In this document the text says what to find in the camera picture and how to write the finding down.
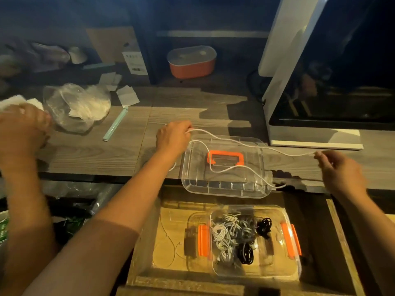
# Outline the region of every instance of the white monitor base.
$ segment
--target white monitor base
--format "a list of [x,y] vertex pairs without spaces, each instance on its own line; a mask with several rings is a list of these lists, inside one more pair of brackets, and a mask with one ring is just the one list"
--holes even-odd
[[363,149],[359,130],[268,125],[268,132],[272,146]]

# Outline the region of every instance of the clear plastic lid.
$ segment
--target clear plastic lid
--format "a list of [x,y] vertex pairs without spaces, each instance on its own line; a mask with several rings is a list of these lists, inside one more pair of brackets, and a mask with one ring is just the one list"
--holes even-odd
[[[251,146],[265,146],[251,137],[218,136],[233,139]],[[185,151],[181,180],[186,190],[192,193],[261,199],[271,188],[247,168],[234,168],[222,173],[218,171],[234,165],[252,168],[261,177],[271,182],[270,173],[265,175],[264,153],[260,148],[250,148],[233,141],[223,141],[208,134],[194,134]]]
[[[227,222],[225,215],[237,217],[237,223],[244,228],[247,222],[252,231],[250,235],[241,236],[241,229],[232,238],[237,246],[233,247],[230,258],[223,259],[218,243],[214,239],[213,228],[215,225]],[[270,218],[271,227],[267,236],[258,234],[259,222]],[[298,280],[302,272],[299,254],[301,254],[295,228],[289,222],[286,211],[278,206],[216,206],[209,211],[208,253],[209,269],[215,278],[220,281],[250,279]],[[251,264],[242,264],[238,257],[238,247],[248,244],[253,251]]]
[[176,66],[191,65],[215,59],[217,52],[210,46],[191,46],[173,49],[167,54],[167,61]]

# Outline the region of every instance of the wooden drawer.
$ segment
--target wooden drawer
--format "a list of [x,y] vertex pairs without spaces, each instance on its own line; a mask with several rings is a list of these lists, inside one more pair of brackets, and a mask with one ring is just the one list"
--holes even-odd
[[[218,283],[206,264],[190,264],[184,254],[190,243],[185,236],[188,220],[192,214],[204,214],[218,204],[274,204],[285,208],[302,249],[300,280]],[[281,295],[364,295],[332,199],[281,192],[272,192],[261,200],[239,199],[191,194],[182,186],[162,188],[134,249],[125,288],[131,287],[226,295],[257,294],[262,288],[278,289]]]

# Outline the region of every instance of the desk surface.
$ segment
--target desk surface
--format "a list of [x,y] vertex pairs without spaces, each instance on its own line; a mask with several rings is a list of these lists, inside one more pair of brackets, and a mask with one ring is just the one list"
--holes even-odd
[[[251,136],[268,142],[261,106],[244,96],[213,94],[199,88],[135,87],[141,100],[132,106],[108,142],[102,137],[121,107],[116,102],[101,124],[86,135],[55,131],[40,159],[47,172],[133,176],[155,151],[156,132],[172,120],[190,119],[195,128],[217,135]],[[361,131],[365,149],[346,151],[362,164],[371,189],[394,189],[395,133]],[[278,148],[290,154],[312,151]],[[265,150],[265,168],[297,189],[323,192],[321,172],[312,155],[287,157]],[[180,177],[181,158],[168,178]]]

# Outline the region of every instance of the white label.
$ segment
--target white label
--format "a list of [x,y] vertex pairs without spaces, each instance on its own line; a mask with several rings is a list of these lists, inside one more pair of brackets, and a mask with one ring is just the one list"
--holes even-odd
[[122,52],[131,74],[142,74],[148,76],[141,52]]

